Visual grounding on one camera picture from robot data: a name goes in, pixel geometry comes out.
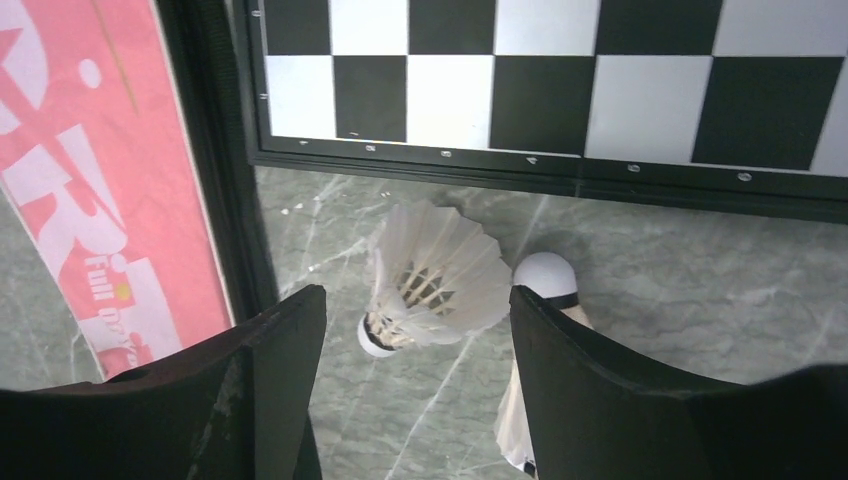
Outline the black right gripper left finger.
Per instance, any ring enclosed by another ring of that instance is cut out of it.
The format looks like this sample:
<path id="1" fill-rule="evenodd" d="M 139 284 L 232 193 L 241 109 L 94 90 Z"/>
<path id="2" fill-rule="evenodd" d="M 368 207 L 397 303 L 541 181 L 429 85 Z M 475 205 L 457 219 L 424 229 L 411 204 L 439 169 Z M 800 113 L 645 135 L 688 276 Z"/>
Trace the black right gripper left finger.
<path id="1" fill-rule="evenodd" d="M 327 325 L 309 285 L 103 383 L 1 394 L 5 479 L 318 479 L 308 415 Z"/>

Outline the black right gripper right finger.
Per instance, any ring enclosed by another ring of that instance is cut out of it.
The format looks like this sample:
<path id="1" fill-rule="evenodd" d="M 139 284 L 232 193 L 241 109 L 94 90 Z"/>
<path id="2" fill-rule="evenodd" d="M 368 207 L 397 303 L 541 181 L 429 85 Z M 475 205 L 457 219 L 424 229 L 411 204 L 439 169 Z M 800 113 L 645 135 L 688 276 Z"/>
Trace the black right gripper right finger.
<path id="1" fill-rule="evenodd" d="M 510 304 L 539 478 L 846 477 L 845 365 L 736 384 L 640 354 L 527 287 Z"/>

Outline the white feather shuttlecock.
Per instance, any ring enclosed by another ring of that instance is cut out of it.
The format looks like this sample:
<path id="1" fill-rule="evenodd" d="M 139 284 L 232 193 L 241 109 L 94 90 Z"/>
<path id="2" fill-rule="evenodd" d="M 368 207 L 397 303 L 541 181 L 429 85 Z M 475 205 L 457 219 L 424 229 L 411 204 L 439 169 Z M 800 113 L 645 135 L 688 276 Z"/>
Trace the white feather shuttlecock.
<path id="1" fill-rule="evenodd" d="M 387 358 L 478 335 L 508 315 L 512 273 L 498 240 L 458 209 L 398 204 L 369 239 L 359 344 Z"/>

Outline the pink racket bag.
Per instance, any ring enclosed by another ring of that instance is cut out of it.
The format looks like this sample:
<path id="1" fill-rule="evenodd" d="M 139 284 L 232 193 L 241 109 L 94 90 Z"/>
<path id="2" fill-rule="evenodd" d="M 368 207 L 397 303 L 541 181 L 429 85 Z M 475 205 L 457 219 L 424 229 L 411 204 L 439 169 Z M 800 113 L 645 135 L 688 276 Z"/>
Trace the pink racket bag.
<path id="1" fill-rule="evenodd" d="M 105 378 L 233 323 L 160 13 L 1 5 L 1 187 Z"/>

